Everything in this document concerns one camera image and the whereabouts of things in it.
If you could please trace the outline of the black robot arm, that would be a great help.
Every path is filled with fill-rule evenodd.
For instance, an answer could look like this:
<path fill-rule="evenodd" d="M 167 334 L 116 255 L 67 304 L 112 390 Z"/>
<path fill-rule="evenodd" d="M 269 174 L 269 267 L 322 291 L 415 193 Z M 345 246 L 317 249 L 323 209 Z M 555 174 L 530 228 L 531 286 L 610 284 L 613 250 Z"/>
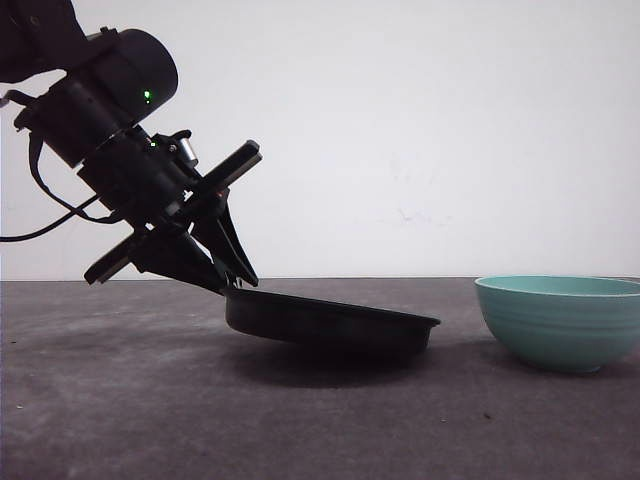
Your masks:
<path fill-rule="evenodd" d="M 141 121 L 176 92 L 167 49 L 137 29 L 86 35 L 68 1 L 1 5 L 1 79 L 14 84 L 61 69 L 64 77 L 33 97 L 17 90 L 17 129 L 30 133 L 29 165 L 54 150 L 130 236 L 86 272 L 105 282 L 127 265 L 220 292 L 257 276 L 235 232 L 227 198 L 232 182 L 261 158 L 245 142 L 207 174 L 197 171 L 190 132 L 149 135 Z"/>

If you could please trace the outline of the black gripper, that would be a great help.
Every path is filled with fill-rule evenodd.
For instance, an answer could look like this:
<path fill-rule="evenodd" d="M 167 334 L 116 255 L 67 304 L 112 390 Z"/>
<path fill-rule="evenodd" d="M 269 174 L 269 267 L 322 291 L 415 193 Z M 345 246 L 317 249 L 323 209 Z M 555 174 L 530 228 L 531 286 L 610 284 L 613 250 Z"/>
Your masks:
<path fill-rule="evenodd" d="M 131 129 L 87 157 L 80 178 L 133 232 L 84 274 L 104 283 L 126 265 L 219 293 L 237 279 L 258 277 L 235 231 L 230 185 L 260 159 L 246 141 L 206 175 L 189 144 L 190 133 L 148 136 Z"/>

